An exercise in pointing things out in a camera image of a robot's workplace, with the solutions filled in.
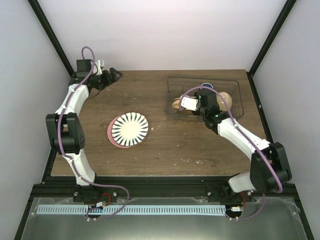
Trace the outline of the white blue-striped plate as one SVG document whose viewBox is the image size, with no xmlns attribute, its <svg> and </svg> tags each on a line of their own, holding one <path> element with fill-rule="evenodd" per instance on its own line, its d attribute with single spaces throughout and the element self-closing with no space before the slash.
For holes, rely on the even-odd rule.
<svg viewBox="0 0 320 240">
<path fill-rule="evenodd" d="M 128 112 L 120 115 L 112 126 L 111 134 L 121 146 L 133 147 L 142 143 L 147 137 L 149 123 L 144 115 Z"/>
</svg>

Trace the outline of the cream ceramic bowl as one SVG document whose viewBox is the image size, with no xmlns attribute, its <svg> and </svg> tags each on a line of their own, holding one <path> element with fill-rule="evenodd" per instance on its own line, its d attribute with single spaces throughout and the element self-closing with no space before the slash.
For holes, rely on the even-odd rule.
<svg viewBox="0 0 320 240">
<path fill-rule="evenodd" d="M 227 92 L 219 92 L 219 95 L 216 95 L 216 100 L 221 111 L 227 111 L 227 106 L 229 109 L 232 108 L 233 99 Z"/>
</svg>

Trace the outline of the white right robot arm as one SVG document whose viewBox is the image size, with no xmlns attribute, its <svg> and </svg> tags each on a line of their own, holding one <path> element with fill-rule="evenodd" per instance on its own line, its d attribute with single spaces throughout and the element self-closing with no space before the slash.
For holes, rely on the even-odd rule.
<svg viewBox="0 0 320 240">
<path fill-rule="evenodd" d="M 202 117 L 205 126 L 227 139 L 250 160 L 250 170 L 228 180 L 222 188 L 223 198 L 236 200 L 243 191 L 265 194 L 282 193 L 291 178 L 285 148 L 279 142 L 271 143 L 240 125 L 231 112 L 232 97 L 206 85 L 189 89 L 180 97 L 179 107 Z"/>
</svg>

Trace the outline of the orange plate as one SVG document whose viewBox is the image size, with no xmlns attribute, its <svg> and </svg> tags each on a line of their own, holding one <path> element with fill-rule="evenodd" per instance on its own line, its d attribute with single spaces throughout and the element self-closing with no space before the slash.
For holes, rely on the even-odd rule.
<svg viewBox="0 0 320 240">
<path fill-rule="evenodd" d="M 192 111 L 190 109 L 184 108 L 182 107 L 182 109 L 180 109 L 180 101 L 176 100 L 173 101 L 172 105 L 171 105 L 178 114 L 191 114 Z"/>
</svg>

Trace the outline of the blue ceramic mug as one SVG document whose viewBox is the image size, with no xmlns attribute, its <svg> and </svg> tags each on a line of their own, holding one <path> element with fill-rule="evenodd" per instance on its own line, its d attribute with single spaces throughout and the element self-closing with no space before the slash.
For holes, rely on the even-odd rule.
<svg viewBox="0 0 320 240">
<path fill-rule="evenodd" d="M 214 86 L 208 82 L 205 82 L 205 83 L 202 83 L 201 84 L 202 87 L 208 87 L 208 88 L 211 88 L 211 89 L 214 89 Z"/>
</svg>

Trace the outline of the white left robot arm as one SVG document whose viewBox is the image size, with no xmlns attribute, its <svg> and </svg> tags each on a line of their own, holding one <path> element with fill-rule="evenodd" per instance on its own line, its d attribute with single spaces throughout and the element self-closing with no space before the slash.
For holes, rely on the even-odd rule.
<svg viewBox="0 0 320 240">
<path fill-rule="evenodd" d="M 95 184 L 96 173 L 84 151 L 86 138 L 79 114 L 91 90 L 102 91 L 120 80 L 123 74 L 113 67 L 104 70 L 103 60 L 78 59 L 76 67 L 63 103 L 55 113 L 46 116 L 45 123 L 50 146 L 68 162 L 76 184 L 87 186 L 85 197 L 97 202 L 102 196 L 102 189 Z"/>
</svg>

